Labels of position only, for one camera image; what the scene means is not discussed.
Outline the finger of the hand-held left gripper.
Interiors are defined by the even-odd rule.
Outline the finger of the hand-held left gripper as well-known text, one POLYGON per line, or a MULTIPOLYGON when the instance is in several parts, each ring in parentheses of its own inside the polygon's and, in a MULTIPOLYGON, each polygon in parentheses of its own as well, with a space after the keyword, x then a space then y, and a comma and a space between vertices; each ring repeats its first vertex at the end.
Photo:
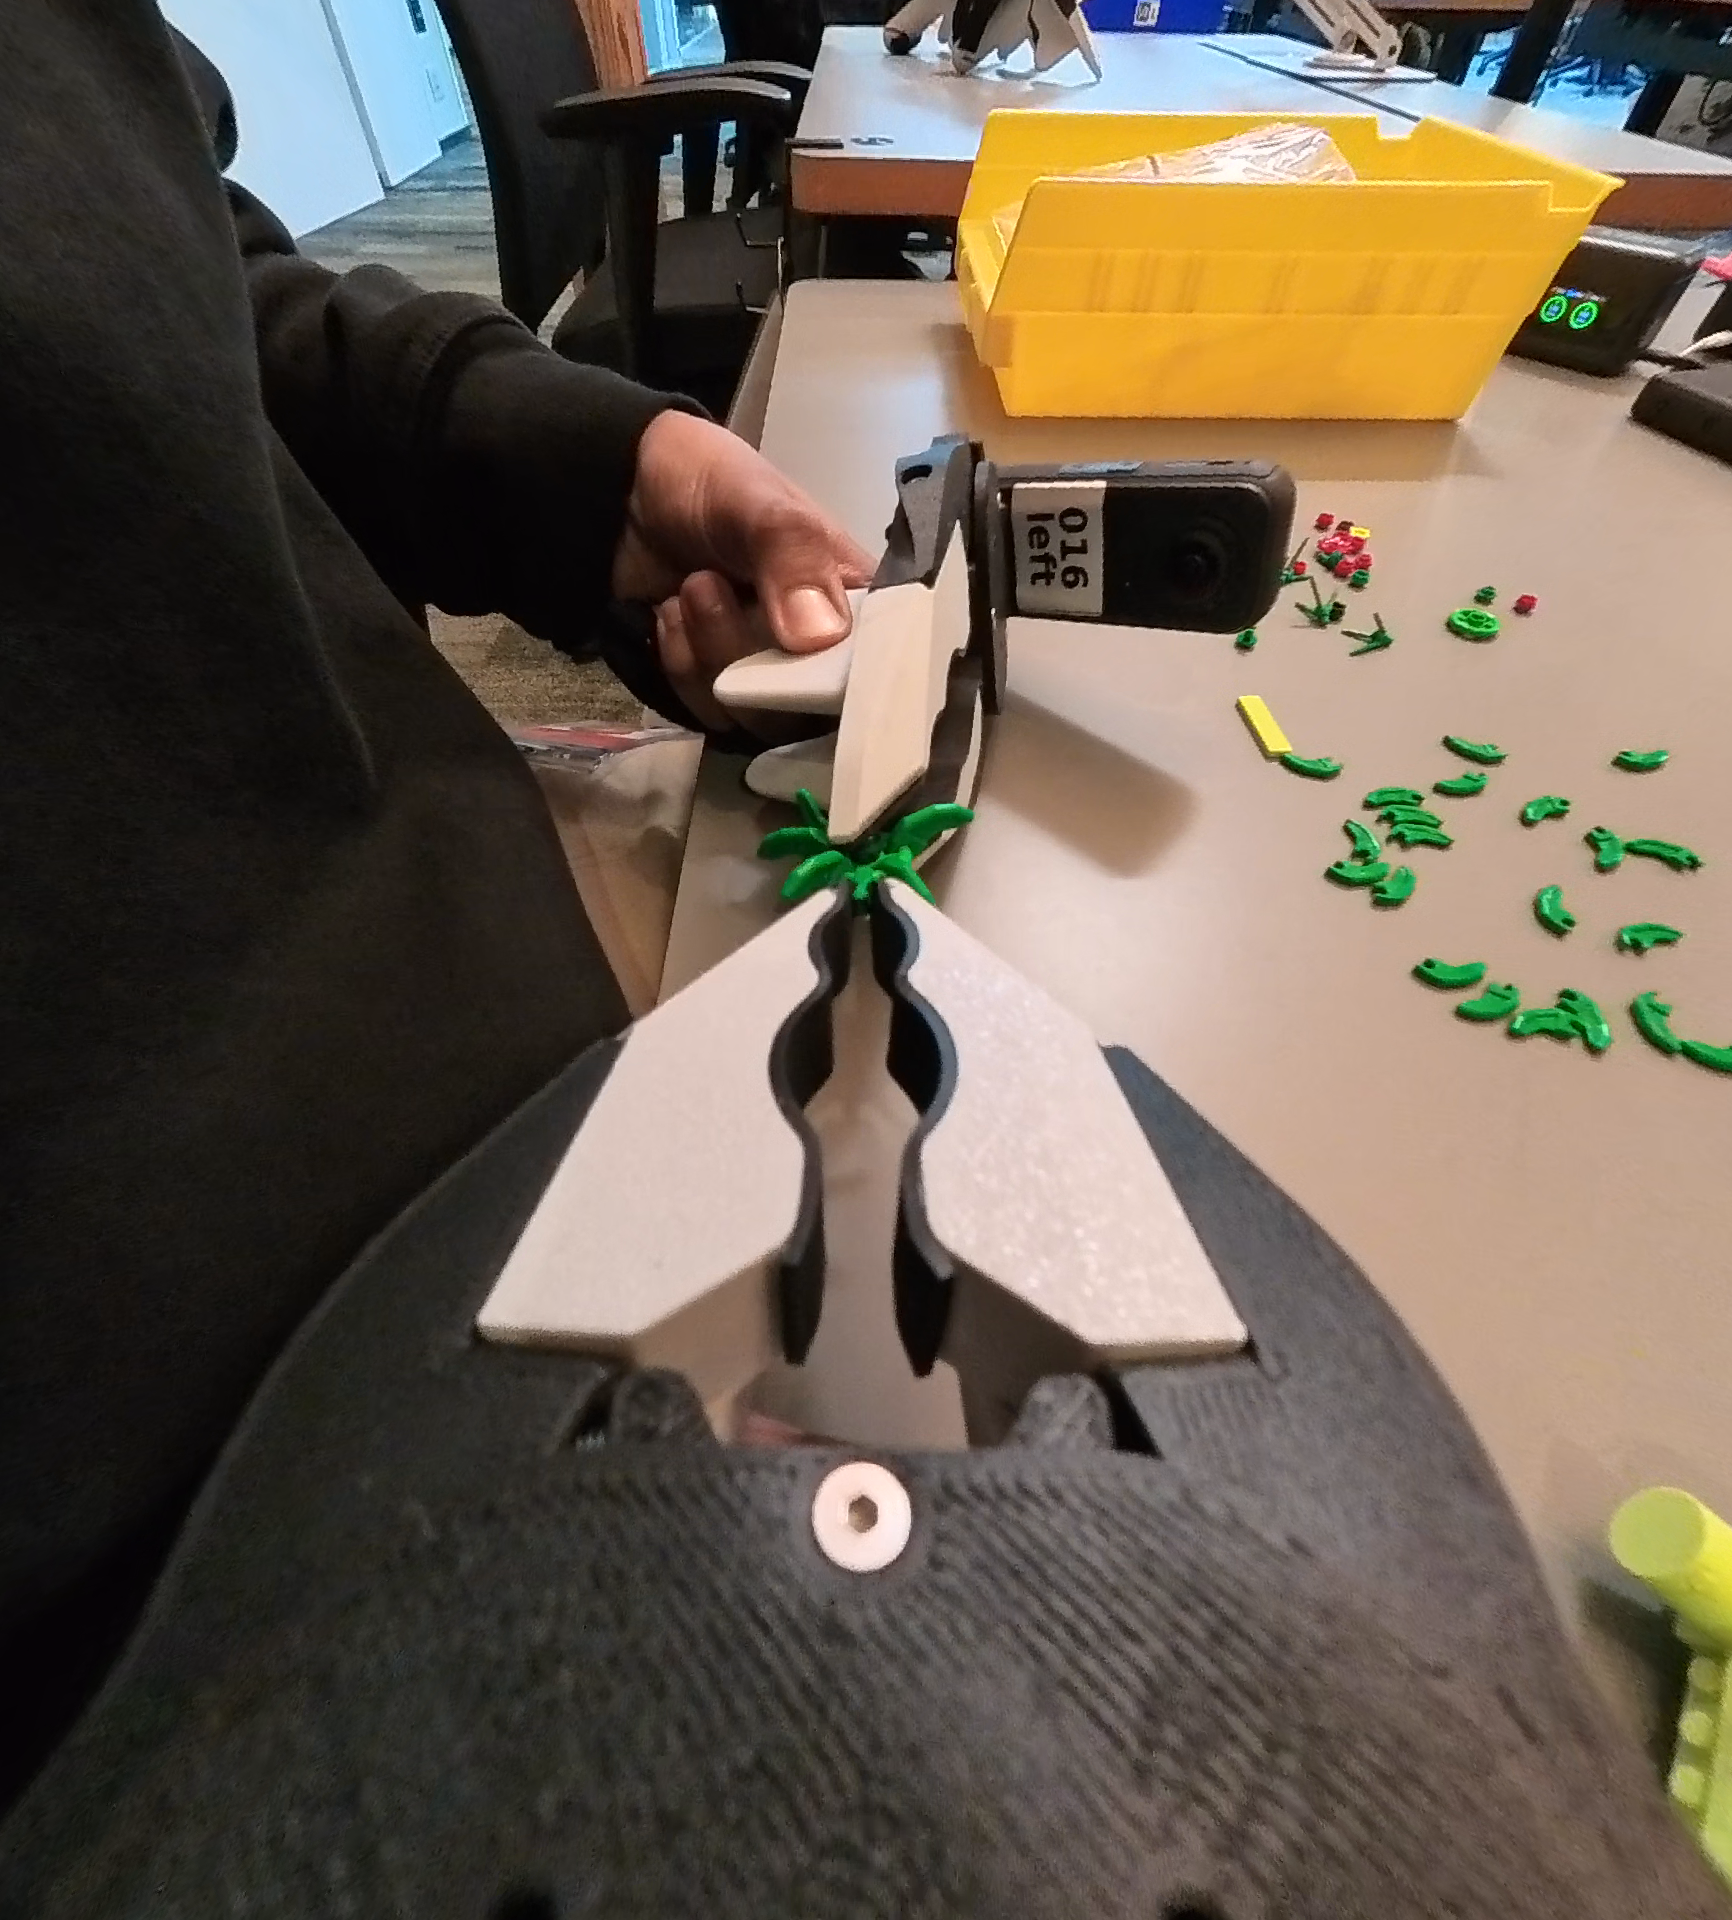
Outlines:
POLYGON ((970 566, 953 531, 930 581, 870 588, 835 742, 828 831, 843 846, 879 829, 930 765, 951 667, 970 641, 970 566))
POLYGON ((922 869, 970 824, 984 779, 986 713, 984 667, 979 659, 954 659, 932 721, 927 765, 883 809, 880 869, 922 869), (961 807, 957 824, 924 821, 928 836, 905 826, 910 816, 937 814, 943 806, 961 807))

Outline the black battery charger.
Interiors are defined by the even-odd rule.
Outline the black battery charger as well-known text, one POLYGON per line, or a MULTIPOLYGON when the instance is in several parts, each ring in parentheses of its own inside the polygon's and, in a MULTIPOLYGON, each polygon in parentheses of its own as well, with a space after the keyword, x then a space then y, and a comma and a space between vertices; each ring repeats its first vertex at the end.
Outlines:
POLYGON ((1590 226, 1505 350, 1531 362, 1616 375, 1652 348, 1704 254, 1702 242, 1590 226))

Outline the person's left forearm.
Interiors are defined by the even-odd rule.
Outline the person's left forearm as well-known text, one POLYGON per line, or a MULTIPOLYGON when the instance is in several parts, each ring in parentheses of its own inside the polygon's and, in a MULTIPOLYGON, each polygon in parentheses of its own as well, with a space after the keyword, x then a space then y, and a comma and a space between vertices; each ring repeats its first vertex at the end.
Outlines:
POLYGON ((562 358, 495 299, 335 271, 246 188, 224 195, 265 416, 369 564, 407 603, 592 649, 640 445, 700 409, 562 358))

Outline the black and white tool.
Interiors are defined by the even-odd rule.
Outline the black and white tool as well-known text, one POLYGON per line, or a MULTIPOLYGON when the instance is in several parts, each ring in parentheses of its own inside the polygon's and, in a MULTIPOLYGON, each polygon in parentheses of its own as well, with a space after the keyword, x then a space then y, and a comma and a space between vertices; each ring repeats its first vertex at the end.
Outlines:
POLYGON ((927 34, 937 34, 951 69, 967 77, 981 65, 1004 65, 1022 47, 1042 75, 1078 58, 1091 77, 1102 77, 1102 60, 1081 2, 907 2, 880 28, 886 53, 910 55, 927 34))

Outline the person's black jacket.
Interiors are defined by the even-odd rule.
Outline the person's black jacket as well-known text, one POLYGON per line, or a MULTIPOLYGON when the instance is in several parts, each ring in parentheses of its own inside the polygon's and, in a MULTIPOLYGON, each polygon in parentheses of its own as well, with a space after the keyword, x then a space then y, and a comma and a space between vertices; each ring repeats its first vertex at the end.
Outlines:
POLYGON ((355 1253, 623 1022, 279 442, 154 3, 0 3, 0 1812, 355 1253))

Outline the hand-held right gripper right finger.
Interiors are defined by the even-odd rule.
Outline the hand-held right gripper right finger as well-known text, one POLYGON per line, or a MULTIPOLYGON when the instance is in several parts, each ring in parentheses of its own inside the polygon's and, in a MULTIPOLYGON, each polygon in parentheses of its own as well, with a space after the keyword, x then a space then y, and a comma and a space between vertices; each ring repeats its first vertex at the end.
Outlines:
POLYGON ((874 890, 886 1069, 917 1111, 892 1277, 917 1375, 998 1445, 1040 1379, 1228 1357, 1249 1330, 1093 1030, 905 883, 874 890))

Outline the person's left hand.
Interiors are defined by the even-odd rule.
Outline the person's left hand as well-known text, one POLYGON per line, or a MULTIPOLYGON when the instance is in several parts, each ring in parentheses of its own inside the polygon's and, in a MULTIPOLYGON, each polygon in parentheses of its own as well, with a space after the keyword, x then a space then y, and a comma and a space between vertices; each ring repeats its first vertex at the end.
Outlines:
POLYGON ((715 684, 775 647, 825 654, 854 629, 851 592, 874 557, 725 425, 662 409, 639 438, 610 566, 617 603, 652 616, 652 656, 706 731, 735 715, 715 684))

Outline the yellow plastic bin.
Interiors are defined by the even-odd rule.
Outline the yellow plastic bin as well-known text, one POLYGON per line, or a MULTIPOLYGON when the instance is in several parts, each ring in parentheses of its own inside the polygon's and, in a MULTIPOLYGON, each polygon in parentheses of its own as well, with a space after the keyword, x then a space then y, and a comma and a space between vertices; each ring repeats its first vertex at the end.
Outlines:
POLYGON ((961 301, 1012 418, 1459 420, 1622 180, 1425 117, 995 112, 961 301), (1134 178, 1262 130, 1346 180, 1134 178))

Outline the scattered green leaf pieces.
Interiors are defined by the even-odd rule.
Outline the scattered green leaf pieces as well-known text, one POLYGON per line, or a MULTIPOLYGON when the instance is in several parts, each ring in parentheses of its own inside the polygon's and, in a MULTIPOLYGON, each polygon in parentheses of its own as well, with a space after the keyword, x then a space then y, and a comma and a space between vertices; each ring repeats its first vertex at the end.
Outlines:
MULTIPOLYGON (((1345 762, 1334 756, 1298 753, 1285 742, 1270 744, 1267 729, 1256 731, 1262 756, 1294 777, 1338 782, 1346 776, 1345 762)), ((1361 892, 1372 907, 1396 910, 1421 894, 1422 872, 1409 855, 1454 852, 1461 837, 1454 828, 1461 820, 1447 816, 1436 804, 1484 798, 1510 756, 1499 742, 1454 731, 1443 733, 1440 745, 1459 762, 1454 771, 1431 779, 1431 786, 1383 782, 1355 801, 1355 816, 1341 828, 1348 849, 1325 868, 1330 886, 1361 892)), ((1671 760, 1668 745, 1622 745, 1609 756, 1607 765, 1620 776, 1643 777, 1663 771, 1671 760)), ((1569 824, 1574 818, 1574 798, 1542 789, 1527 796, 1510 818, 1527 831, 1569 824)), ((1581 844, 1594 876, 1620 874, 1635 861, 1652 861, 1682 876, 1698 874, 1709 863, 1704 853, 1684 840, 1622 831, 1603 821, 1585 826, 1581 844)), ((1527 899, 1527 917, 1545 938, 1556 942, 1579 936, 1582 927, 1565 879, 1536 886, 1527 899)), ((1609 936, 1616 956, 1637 959, 1678 948, 1684 940, 1686 927, 1659 917, 1620 922, 1609 936)), ((1468 1026, 1496 1028, 1516 1041, 1579 1046, 1593 1057, 1607 1055, 1616 1044, 1615 1014, 1585 987, 1562 984, 1547 999, 1529 998, 1484 958, 1426 956, 1412 962, 1409 973, 1434 994, 1454 995, 1454 1017, 1468 1026)), ((1732 1041, 1694 1035, 1659 990, 1635 990, 1624 1004, 1624 1017, 1649 1050, 1732 1078, 1732 1041)))

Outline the scattered red flower pieces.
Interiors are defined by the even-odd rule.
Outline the scattered red flower pieces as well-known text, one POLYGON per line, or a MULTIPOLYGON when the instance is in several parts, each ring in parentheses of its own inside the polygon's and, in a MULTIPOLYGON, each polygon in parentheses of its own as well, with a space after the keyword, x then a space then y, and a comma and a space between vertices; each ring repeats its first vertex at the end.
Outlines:
MULTIPOLYGON (((1351 659, 1393 652, 1401 632, 1375 605, 1375 588, 1390 588, 1370 526, 1332 512, 1310 521, 1310 534, 1287 554, 1278 573, 1277 607, 1313 636, 1343 641, 1351 659)), ((1491 644, 1513 622, 1533 620, 1542 597, 1533 589, 1506 593, 1483 584, 1426 628, 1464 644, 1491 644)))

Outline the clear plastic bag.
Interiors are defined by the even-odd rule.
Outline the clear plastic bag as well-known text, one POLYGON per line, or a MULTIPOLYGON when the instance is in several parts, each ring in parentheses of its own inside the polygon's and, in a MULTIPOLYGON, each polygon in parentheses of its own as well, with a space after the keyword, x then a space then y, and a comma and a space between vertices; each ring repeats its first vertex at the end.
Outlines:
POLYGON ((1230 184, 1313 186, 1355 184, 1358 172, 1334 135, 1317 123, 1269 122, 1236 133, 1176 148, 1102 162, 1087 170, 1091 180, 1140 184, 1230 184))

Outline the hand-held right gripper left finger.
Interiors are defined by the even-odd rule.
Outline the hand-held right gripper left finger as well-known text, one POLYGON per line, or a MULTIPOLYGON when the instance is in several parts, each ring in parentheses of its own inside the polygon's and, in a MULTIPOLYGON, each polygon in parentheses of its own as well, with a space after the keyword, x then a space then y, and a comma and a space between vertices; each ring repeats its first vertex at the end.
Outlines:
POLYGON ((803 1363, 849 899, 805 899, 639 1020, 479 1311, 498 1344, 682 1374, 706 1401, 803 1363))

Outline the black office chair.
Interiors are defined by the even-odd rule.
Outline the black office chair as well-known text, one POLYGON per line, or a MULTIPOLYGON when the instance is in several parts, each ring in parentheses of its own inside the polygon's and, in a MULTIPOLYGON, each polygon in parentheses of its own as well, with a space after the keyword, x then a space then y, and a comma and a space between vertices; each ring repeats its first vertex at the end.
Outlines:
POLYGON ((776 206, 662 214, 662 160, 735 127, 745 153, 799 127, 811 69, 783 60, 682 65, 598 84, 572 2, 441 2, 495 210, 501 298, 567 360, 687 396, 725 420, 783 276, 776 206))

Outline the green toy plant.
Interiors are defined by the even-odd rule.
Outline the green toy plant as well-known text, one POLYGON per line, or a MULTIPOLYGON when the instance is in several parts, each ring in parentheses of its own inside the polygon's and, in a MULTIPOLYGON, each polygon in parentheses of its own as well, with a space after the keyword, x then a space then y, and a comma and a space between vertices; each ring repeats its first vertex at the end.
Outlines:
POLYGON ((977 809, 958 801, 935 801, 897 816, 888 826, 843 840, 831 828, 826 806, 800 786, 792 796, 796 820, 770 829, 756 849, 763 861, 788 859, 781 897, 799 903, 841 890, 854 910, 866 910, 879 883, 901 883, 918 899, 939 903, 921 861, 935 846, 977 820, 977 809))

